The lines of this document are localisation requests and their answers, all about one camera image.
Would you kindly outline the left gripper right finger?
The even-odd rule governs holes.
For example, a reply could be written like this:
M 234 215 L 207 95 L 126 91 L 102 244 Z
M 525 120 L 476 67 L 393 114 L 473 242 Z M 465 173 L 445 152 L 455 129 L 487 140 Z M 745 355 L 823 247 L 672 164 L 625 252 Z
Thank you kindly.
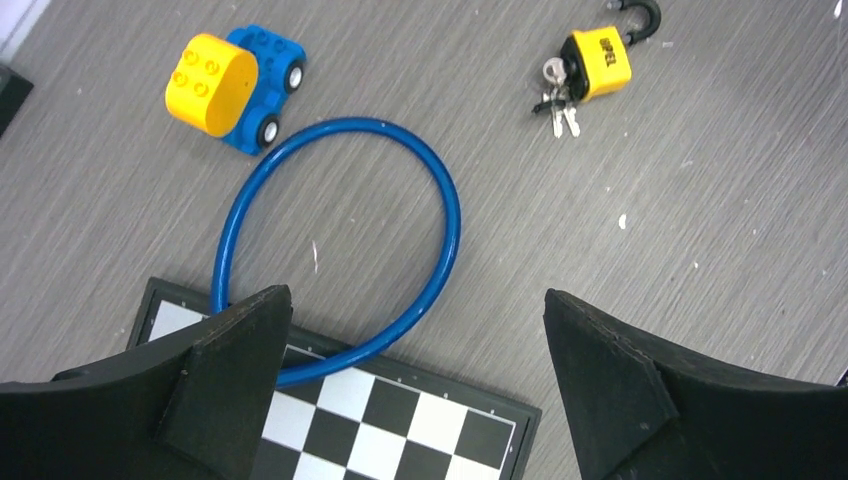
M 732 365 L 560 290 L 547 343 L 585 479 L 843 479 L 847 391 Z

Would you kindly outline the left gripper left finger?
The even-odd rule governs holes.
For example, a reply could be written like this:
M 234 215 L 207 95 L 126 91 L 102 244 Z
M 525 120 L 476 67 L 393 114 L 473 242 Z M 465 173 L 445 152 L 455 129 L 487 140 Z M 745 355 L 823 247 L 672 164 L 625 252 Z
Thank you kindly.
M 247 479 L 292 319 L 285 285 L 123 353 L 1 387 L 5 479 Z

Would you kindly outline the blue ring hoop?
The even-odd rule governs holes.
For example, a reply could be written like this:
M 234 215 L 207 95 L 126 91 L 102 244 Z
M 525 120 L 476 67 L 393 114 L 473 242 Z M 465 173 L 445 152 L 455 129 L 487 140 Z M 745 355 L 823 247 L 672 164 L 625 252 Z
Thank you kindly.
M 210 312 L 225 310 L 238 238 L 250 206 L 263 184 L 274 171 L 301 148 L 324 137 L 347 133 L 366 133 L 385 137 L 405 147 L 429 170 L 441 195 L 444 234 L 438 260 L 432 274 L 411 305 L 390 325 L 366 342 L 349 350 L 305 366 L 286 368 L 276 378 L 278 388 L 309 383 L 319 378 L 356 367 L 376 358 L 408 333 L 428 312 L 445 288 L 459 253 L 461 239 L 461 203 L 454 181 L 436 152 L 410 130 L 373 117 L 340 117 L 305 127 L 283 140 L 257 164 L 242 185 L 224 223 L 210 284 Z

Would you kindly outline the silver key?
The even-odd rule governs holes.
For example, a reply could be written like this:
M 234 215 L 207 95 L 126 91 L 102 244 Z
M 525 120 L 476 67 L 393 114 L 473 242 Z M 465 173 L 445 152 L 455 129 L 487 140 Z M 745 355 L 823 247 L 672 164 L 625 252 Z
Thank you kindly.
M 549 104 L 554 136 L 561 138 L 565 129 L 568 129 L 573 138 L 578 138 L 581 129 L 576 119 L 576 108 L 571 101 L 570 90 L 566 84 L 567 73 L 564 61 L 559 57 L 548 59 L 543 65 L 542 73 L 550 84 L 550 89 L 543 95 L 543 100 Z

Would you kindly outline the yellow black padlock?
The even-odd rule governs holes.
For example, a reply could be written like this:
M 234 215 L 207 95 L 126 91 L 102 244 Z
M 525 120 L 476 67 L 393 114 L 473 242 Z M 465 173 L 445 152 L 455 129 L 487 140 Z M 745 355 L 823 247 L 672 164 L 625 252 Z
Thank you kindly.
M 620 33 L 614 26 L 587 31 L 574 30 L 566 38 L 559 54 L 567 73 L 566 84 L 573 104 L 621 90 L 632 78 L 628 48 L 649 39 L 659 29 L 662 11 L 653 0 L 610 1 L 610 10 L 642 8 L 646 24 L 638 29 Z M 549 110 L 542 100 L 533 107 L 535 114 Z

